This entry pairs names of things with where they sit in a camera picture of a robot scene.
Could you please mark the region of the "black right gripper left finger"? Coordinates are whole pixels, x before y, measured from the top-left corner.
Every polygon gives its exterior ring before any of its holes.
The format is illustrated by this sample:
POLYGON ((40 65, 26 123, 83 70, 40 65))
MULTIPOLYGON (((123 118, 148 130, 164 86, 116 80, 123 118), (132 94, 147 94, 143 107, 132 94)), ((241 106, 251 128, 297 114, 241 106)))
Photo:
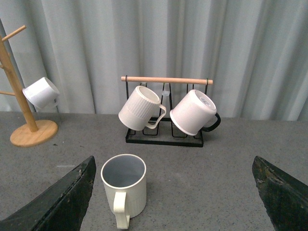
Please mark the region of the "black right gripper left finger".
POLYGON ((33 201, 0 222, 2 231, 78 231, 96 175, 90 156, 33 201))

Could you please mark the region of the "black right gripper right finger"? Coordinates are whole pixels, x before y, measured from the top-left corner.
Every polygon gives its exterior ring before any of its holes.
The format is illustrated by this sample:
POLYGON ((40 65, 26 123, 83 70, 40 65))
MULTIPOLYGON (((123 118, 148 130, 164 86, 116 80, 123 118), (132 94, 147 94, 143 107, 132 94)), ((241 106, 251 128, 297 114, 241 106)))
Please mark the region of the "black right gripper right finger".
POLYGON ((259 196, 276 231, 308 229, 308 186, 256 156, 252 173, 259 196))

